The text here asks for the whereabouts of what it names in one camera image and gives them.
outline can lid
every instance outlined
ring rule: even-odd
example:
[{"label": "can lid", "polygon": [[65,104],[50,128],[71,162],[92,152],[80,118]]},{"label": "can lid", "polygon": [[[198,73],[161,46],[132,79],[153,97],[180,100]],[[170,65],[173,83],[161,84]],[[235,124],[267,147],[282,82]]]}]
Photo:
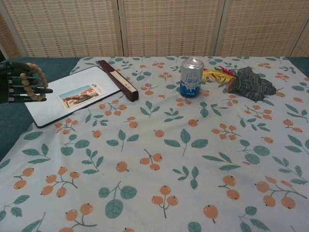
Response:
[{"label": "can lid", "polygon": [[182,65],[189,69],[196,69],[196,68],[204,67],[204,63],[195,57],[184,60]]}]

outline feather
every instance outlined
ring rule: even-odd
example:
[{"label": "feather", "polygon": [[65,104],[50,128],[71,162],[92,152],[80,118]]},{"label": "feather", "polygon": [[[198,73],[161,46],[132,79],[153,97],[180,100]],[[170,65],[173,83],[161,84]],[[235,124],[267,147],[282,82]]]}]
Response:
[{"label": "feather", "polygon": [[204,81],[206,81],[207,79],[210,79],[211,81],[216,81],[218,83],[228,83],[235,78],[236,76],[234,75],[234,73],[232,73],[232,71],[225,69],[225,68],[223,68],[222,71],[218,71],[218,70],[204,70],[203,71]]}]

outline wooden bead bracelet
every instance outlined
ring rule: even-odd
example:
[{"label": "wooden bead bracelet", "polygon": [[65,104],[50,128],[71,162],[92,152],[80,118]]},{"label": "wooden bead bracelet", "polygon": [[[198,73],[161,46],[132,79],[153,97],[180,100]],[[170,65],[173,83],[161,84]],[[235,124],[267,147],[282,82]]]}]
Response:
[{"label": "wooden bead bracelet", "polygon": [[[45,78],[45,74],[43,73],[42,69],[39,68],[36,64],[31,64],[31,63],[27,63],[27,65],[31,68],[31,71],[34,73],[37,73],[41,79],[41,84],[40,87],[44,87],[47,88],[48,87],[48,83],[47,80]],[[21,83],[24,86],[24,90],[26,92],[26,94],[34,101],[41,101],[42,99],[44,99],[46,97],[46,95],[44,93],[41,93],[40,95],[36,95],[34,93],[34,90],[32,89],[32,87],[30,86],[30,81],[28,80],[28,75],[26,73],[21,73],[20,77],[22,79]]]}]

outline table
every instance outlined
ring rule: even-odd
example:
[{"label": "table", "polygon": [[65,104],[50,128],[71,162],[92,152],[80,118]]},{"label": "table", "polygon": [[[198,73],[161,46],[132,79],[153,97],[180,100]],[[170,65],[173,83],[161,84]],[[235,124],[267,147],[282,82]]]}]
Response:
[{"label": "table", "polygon": [[71,73],[100,59],[140,99],[21,135],[0,163],[3,231],[306,231],[309,79],[286,58],[200,58],[270,80],[260,102],[208,82],[182,97],[185,57],[83,58]]}]

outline yellow feather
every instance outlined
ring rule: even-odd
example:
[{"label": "yellow feather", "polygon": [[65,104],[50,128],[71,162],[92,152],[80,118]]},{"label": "yellow feather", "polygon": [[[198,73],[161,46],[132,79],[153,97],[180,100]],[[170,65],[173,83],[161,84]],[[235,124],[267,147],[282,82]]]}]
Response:
[{"label": "yellow feather", "polygon": [[204,70],[202,79],[204,81],[209,79],[218,83],[228,83],[235,79],[235,77],[217,70]]}]

